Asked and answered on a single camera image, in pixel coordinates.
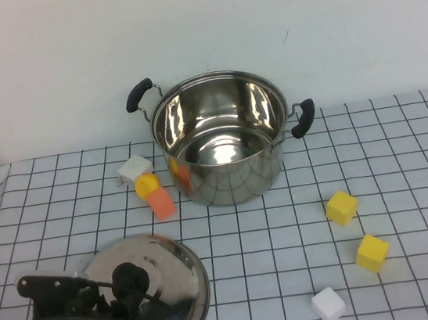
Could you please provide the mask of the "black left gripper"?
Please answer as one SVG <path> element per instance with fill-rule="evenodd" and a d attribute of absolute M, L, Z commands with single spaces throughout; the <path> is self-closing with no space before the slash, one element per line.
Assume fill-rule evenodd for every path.
<path fill-rule="evenodd" d="M 111 282 L 83 279 L 81 284 L 37 289 L 29 292 L 33 302 L 32 320 L 116 320 L 138 317 L 142 292 L 116 296 L 110 305 L 99 292 L 113 288 Z"/>

